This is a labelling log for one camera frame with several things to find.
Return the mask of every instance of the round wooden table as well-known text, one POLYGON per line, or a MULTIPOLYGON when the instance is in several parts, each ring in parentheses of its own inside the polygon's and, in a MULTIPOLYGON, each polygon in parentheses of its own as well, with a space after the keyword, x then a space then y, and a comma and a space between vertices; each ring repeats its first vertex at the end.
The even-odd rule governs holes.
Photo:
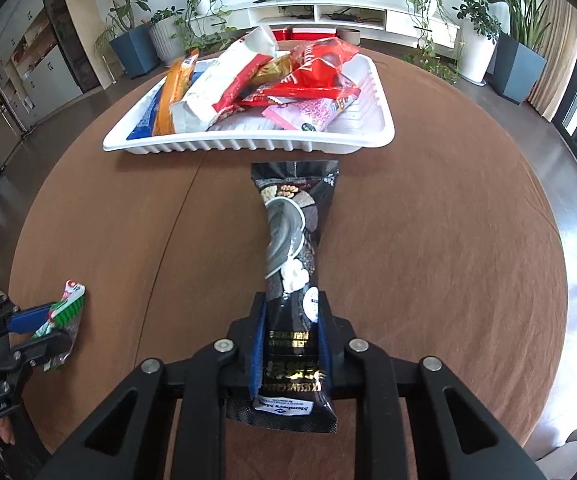
MULTIPOLYGON (((412 65, 364 53, 377 65, 396 136, 341 156, 317 255, 320 288, 336 316, 392 356, 442 358, 524 442, 553 383, 566 322, 565 262, 543 189, 472 100, 412 65)), ((54 300, 68 279, 87 289, 70 360, 37 371, 25 390, 50 448, 142 359, 188 358, 248 314, 264 290, 268 240, 250 163, 326 157, 103 152, 104 136, 156 80, 73 143, 20 235, 13 301, 54 300)), ((351 478, 354 406, 336 409, 336 435, 229 421, 229 478, 351 478)))

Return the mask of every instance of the screw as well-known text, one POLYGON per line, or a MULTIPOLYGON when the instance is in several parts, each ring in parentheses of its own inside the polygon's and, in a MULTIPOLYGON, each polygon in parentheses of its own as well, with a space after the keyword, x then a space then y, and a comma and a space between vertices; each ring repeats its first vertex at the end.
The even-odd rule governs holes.
POLYGON ((220 353, 226 353, 232 351, 235 344, 230 339, 218 339, 215 341, 213 348, 220 353))
POLYGON ((141 368, 146 374, 154 374, 160 369, 160 362, 157 359, 147 359, 142 363, 141 368))
POLYGON ((433 356, 425 357, 422 364, 424 368, 432 372, 437 372, 442 367, 442 361, 433 356))
POLYGON ((369 344, 364 341, 364 339, 360 339, 360 338, 355 338, 355 339, 351 339, 351 341, 349 342, 349 346, 351 347, 351 350, 353 350, 354 352, 365 352, 366 350, 369 349, 369 344))

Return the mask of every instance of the white tray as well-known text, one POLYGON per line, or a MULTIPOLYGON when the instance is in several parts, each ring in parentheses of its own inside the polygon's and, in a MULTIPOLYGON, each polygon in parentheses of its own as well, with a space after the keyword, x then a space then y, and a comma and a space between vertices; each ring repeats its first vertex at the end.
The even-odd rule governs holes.
MULTIPOLYGON (((198 61, 197 72, 206 70, 211 62, 210 59, 198 61)), ((260 109, 253 109, 235 114, 211 126, 207 132, 126 140, 144 115, 155 93, 164 84, 166 78, 162 78, 108 132, 104 138, 104 151, 127 150, 142 155, 185 150, 195 152, 226 148, 281 148, 287 151, 352 153, 360 148, 379 148, 391 142, 395 136, 395 128, 373 60, 356 54, 344 64, 342 73, 360 87, 360 97, 331 121, 325 132, 282 130, 264 118, 260 109)))

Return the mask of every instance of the white label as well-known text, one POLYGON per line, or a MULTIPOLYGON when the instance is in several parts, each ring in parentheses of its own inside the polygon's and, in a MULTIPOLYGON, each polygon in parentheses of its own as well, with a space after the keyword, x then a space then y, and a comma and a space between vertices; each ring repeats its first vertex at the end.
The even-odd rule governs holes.
POLYGON ((317 323, 317 309, 319 306, 319 290, 316 286, 312 286, 304 294, 304 300, 302 301, 302 308, 304 313, 313 323, 317 323))
POLYGON ((310 415, 313 411, 312 400, 287 399, 286 397, 264 397, 258 395, 253 399, 252 406, 261 412, 276 415, 310 415))

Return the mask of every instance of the finger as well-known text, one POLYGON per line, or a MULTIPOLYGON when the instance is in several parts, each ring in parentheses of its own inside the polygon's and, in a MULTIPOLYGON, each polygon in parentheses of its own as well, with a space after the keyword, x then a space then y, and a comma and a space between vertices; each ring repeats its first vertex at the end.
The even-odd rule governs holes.
POLYGON ((6 428, 3 418, 0 418, 0 438, 5 444, 10 444, 11 442, 11 435, 8 428, 6 428))
POLYGON ((7 416, 0 418, 0 438, 5 444, 15 445, 15 435, 12 432, 11 419, 7 416))

